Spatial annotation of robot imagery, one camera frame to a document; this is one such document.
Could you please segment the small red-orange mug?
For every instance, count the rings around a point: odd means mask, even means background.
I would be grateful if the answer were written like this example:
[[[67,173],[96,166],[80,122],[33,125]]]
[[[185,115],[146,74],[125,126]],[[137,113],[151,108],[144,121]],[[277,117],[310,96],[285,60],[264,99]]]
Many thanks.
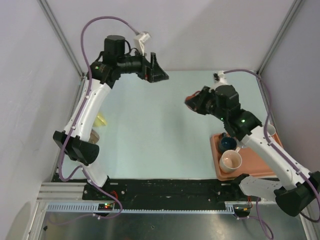
[[[184,101],[184,103],[187,105],[187,107],[189,108],[189,109],[191,109],[192,111],[194,111],[194,109],[192,108],[192,107],[190,107],[188,104],[187,104],[187,102],[189,102],[190,100],[192,100],[195,96],[197,96],[199,93],[200,93],[201,91],[200,90],[197,90],[196,92],[194,92],[193,94],[191,94],[191,95],[189,95],[189,96],[187,96],[186,98],[185,98],[185,101]]]

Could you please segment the blue striped ceramic mug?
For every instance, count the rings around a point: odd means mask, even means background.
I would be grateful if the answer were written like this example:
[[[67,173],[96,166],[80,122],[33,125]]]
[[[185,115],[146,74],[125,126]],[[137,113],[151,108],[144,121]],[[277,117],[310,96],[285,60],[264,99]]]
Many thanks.
[[[233,137],[228,136],[226,132],[223,132],[220,135],[220,140],[218,142],[219,153],[223,154],[228,150],[236,150],[237,146],[237,141]]]

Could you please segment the large pink mug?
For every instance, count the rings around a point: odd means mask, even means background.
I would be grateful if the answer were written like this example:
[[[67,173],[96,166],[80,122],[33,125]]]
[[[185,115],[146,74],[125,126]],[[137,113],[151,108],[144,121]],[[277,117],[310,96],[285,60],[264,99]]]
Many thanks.
[[[226,150],[219,159],[219,167],[222,172],[230,174],[236,171],[243,162],[242,156],[239,151],[240,147],[237,147],[235,150]]]

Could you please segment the yellow mug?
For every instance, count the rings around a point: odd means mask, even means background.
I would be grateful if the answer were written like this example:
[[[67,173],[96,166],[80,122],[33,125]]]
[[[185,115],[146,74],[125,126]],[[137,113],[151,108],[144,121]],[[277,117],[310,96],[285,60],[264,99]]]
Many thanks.
[[[95,119],[94,119],[93,127],[95,127],[95,128],[104,127],[107,124],[108,124],[107,120],[105,119],[103,114],[101,112],[98,112]]]

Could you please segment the grey printed mug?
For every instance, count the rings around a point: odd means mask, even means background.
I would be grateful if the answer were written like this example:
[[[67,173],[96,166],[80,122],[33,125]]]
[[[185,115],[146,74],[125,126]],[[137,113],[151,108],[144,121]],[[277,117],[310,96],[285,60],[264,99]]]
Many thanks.
[[[237,140],[237,143],[242,148],[252,148],[252,143],[258,143],[259,145],[268,144],[270,140],[273,140],[273,136],[276,134],[276,129],[272,124],[266,124],[264,126],[258,126],[251,131],[252,134],[245,135],[242,140]]]

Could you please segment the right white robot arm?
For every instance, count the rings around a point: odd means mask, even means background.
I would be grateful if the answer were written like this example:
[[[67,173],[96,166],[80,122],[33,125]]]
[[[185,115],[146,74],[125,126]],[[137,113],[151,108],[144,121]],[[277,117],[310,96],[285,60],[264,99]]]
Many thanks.
[[[238,201],[255,196],[276,202],[287,215],[295,217],[313,200],[320,199],[320,173],[311,172],[294,160],[268,134],[266,126],[251,112],[241,108],[239,94],[232,85],[204,86],[184,103],[201,115],[223,122],[225,131],[253,150],[272,169],[278,181],[242,174],[231,187]]]

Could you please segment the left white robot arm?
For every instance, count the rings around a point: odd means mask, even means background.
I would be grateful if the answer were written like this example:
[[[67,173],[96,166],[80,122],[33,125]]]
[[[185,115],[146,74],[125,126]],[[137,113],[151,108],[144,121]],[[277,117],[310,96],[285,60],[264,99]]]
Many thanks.
[[[134,37],[135,53],[125,52],[126,39],[120,35],[109,35],[104,40],[104,50],[89,66],[84,91],[68,124],[63,131],[55,131],[53,140],[72,161],[79,163],[88,181],[95,185],[93,193],[99,199],[107,199],[111,187],[105,184],[108,175],[98,162],[100,147],[90,143],[94,121],[106,96],[122,74],[136,74],[149,83],[168,80],[169,76],[159,66],[154,52],[146,58],[145,43],[150,39],[146,31]]]

